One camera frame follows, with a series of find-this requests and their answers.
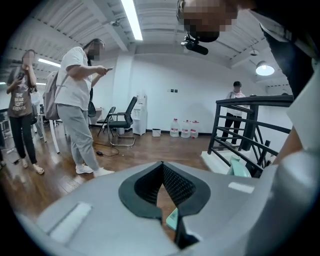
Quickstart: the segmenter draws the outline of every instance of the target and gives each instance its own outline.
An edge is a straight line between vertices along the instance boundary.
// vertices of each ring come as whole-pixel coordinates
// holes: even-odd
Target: black metal railing
[[[266,127],[269,129],[273,129],[279,132],[283,132],[286,134],[290,133],[290,129],[284,128],[278,125],[269,124],[265,122],[258,121],[259,115],[259,106],[271,106],[271,107],[289,107],[291,103],[294,101],[293,96],[291,95],[279,95],[279,96],[250,96],[244,98],[233,98],[233,99],[223,99],[216,101],[216,110],[215,110],[215,118],[213,131],[211,135],[211,140],[208,147],[208,154],[210,155],[212,152],[215,153],[224,163],[226,163],[229,167],[231,166],[229,161],[225,159],[218,150],[222,150],[227,148],[240,158],[246,161],[246,167],[249,170],[252,177],[259,177],[263,172],[264,167],[266,166],[266,155],[270,153],[274,156],[278,155],[278,152],[271,149],[270,141],[266,140],[264,142],[260,127]],[[246,119],[231,117],[226,115],[220,115],[221,107],[225,107],[228,109],[238,110],[247,113]],[[221,127],[219,126],[220,118],[229,119],[233,121],[241,121],[245,122],[244,128],[233,128],[233,127]],[[239,135],[234,131],[243,131],[243,135]],[[222,131],[224,133],[232,135],[232,137],[218,137],[217,131]],[[240,139],[240,145],[233,145],[228,142],[222,141],[226,139]],[[214,146],[214,143],[217,142],[220,144],[219,146]],[[241,153],[241,150],[249,151],[252,147],[254,152],[256,162],[247,158],[245,155]]]

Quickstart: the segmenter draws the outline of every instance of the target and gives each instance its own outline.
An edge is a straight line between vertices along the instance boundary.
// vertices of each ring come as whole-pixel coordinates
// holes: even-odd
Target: white wall
[[[211,133],[216,101],[225,99],[234,81],[242,83],[245,95],[265,91],[241,73],[212,62],[183,55],[141,54],[134,57],[131,94],[147,95],[147,128],[170,130],[174,118],[200,122],[200,132]],[[178,93],[167,92],[178,89]]]

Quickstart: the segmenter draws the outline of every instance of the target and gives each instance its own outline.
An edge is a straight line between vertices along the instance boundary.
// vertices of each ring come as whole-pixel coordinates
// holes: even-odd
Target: wooden floor
[[[14,165],[9,162],[8,156],[3,151],[7,165],[0,171],[0,184],[3,186],[12,207],[32,220],[50,204],[70,193],[82,183],[93,179],[93,174],[76,174],[73,161],[70,140],[65,137],[63,125],[55,128],[60,154],[55,151],[50,133],[46,127],[47,143],[35,137],[36,157],[39,166],[44,168],[45,174],[38,175],[32,168],[24,169],[21,161]],[[97,137],[99,129],[91,128],[94,142],[108,144],[106,134]],[[120,171],[130,167],[157,162],[173,161],[190,167],[208,170],[200,157],[202,151],[206,151],[209,145],[209,136],[200,136],[197,139],[173,138],[169,134],[161,137],[152,137],[151,133],[136,136],[135,145],[132,148],[117,147],[119,154],[113,157],[97,157],[99,165],[108,170]],[[102,151],[106,155],[114,153],[114,149],[93,145],[95,150]],[[163,228],[168,236],[173,239],[175,233],[166,226],[166,218],[175,209],[164,187],[158,194],[158,207],[163,212]]]

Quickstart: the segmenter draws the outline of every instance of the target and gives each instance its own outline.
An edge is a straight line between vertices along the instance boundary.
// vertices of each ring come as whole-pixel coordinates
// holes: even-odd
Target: water bottle
[[[178,123],[178,119],[173,119],[173,122],[171,123],[171,128],[170,128],[170,136],[171,137],[179,137],[179,130],[180,126]]]
[[[182,131],[181,131],[181,138],[189,138],[190,137],[190,124],[189,121],[186,120],[183,122]]]
[[[199,122],[198,121],[192,122],[190,133],[191,133],[191,138],[193,138],[193,139],[198,138],[198,136],[199,136]]]

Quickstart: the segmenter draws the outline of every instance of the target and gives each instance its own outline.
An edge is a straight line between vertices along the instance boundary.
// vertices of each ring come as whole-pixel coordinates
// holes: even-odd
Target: black mesh
[[[157,205],[158,192],[163,181],[162,165],[139,178],[134,184],[134,191],[143,200]]]
[[[180,174],[163,166],[163,185],[176,206],[187,200],[196,191],[196,186]]]

